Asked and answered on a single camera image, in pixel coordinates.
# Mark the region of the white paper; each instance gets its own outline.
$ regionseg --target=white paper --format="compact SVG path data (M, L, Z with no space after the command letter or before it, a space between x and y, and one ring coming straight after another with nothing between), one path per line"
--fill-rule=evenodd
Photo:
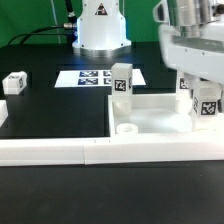
M80 77L80 72L98 72L98 76ZM71 70L71 71L60 71L58 79L55 84L55 88L63 87L97 87L97 86L111 86L109 82L111 80L111 75L105 76L105 72L110 70ZM142 76L140 69L133 69L132 84L145 85L145 80Z

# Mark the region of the white cube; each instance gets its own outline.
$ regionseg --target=white cube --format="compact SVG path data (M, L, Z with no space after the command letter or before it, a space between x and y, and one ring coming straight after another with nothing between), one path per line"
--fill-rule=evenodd
M221 98L219 84L211 81L197 82L194 89L191 119L193 130L216 129L218 100Z
M188 88L185 74L177 71L175 111L179 114L189 114L191 107L191 90Z
M116 63L111 72L113 102L128 102L132 96L132 64Z
M114 113L128 115L131 113L132 101L132 64L116 63L111 72Z
M5 100L0 100L0 127L8 117L8 110Z
M12 72L3 81L3 90L6 95L18 95L27 85L25 72Z

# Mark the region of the green wall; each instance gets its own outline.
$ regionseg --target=green wall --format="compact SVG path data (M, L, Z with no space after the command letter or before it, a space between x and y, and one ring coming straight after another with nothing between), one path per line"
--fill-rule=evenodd
M127 38L135 42L158 41L158 24L153 21L152 9L159 0L125 0ZM73 0L77 16L82 12L82 1ZM64 0L54 0L59 24L67 22ZM8 0L0 3L0 47L22 33L54 25L50 0ZM58 38L32 37L27 43L58 43Z

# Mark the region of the black table surface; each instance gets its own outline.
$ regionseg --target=black table surface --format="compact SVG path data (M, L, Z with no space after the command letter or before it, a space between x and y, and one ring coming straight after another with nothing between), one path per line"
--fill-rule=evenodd
M28 87L4 96L2 139L108 136L109 87L55 89L60 70L140 68L147 85L134 93L175 91L158 43L134 44L116 58L74 56L66 46L0 49L0 78L26 71ZM222 224L224 162L159 162L0 168L0 224Z
M66 45L9 46L0 49L0 79L10 72L25 71L28 86L7 99L9 117L0 138L61 138L109 136L107 96L111 87L54 88L61 70L111 69L115 63L131 63L144 75L146 86L136 93L171 92L175 72L168 70L158 43L134 44L132 52L113 58L77 56Z

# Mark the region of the white platform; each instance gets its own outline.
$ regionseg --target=white platform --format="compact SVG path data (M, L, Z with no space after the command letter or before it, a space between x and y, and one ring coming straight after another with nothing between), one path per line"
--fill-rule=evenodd
M0 166L224 160L223 123L218 131L191 132L189 117L173 112L174 94L134 98L130 121L137 122L139 134L115 133L115 125L128 118L113 116L109 97L112 137L0 140Z

